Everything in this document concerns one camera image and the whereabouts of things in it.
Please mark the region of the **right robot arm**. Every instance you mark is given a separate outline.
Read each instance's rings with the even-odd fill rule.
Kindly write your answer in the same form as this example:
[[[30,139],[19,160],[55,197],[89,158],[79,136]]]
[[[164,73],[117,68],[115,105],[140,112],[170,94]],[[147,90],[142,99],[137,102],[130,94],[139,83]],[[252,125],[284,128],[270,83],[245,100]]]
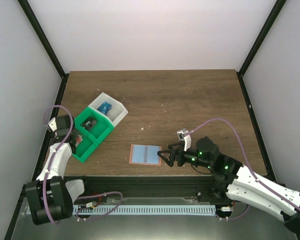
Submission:
[[[228,198],[262,210],[300,236],[300,192],[273,182],[221,153],[207,136],[199,139],[195,148],[181,141],[170,144],[157,155],[170,167],[177,163],[179,167],[190,164],[207,168],[214,177],[212,195],[215,200],[222,202]]]

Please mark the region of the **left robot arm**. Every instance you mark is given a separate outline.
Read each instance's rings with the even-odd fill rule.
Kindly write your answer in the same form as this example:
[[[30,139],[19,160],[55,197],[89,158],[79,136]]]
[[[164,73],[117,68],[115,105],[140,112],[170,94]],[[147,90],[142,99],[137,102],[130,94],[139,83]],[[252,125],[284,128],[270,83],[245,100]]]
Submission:
[[[75,200],[87,202],[92,196],[92,189],[83,180],[64,180],[68,160],[76,152],[73,117],[54,117],[47,126],[52,132],[48,158],[38,177],[25,186],[25,195],[35,225],[57,223],[70,218]]]

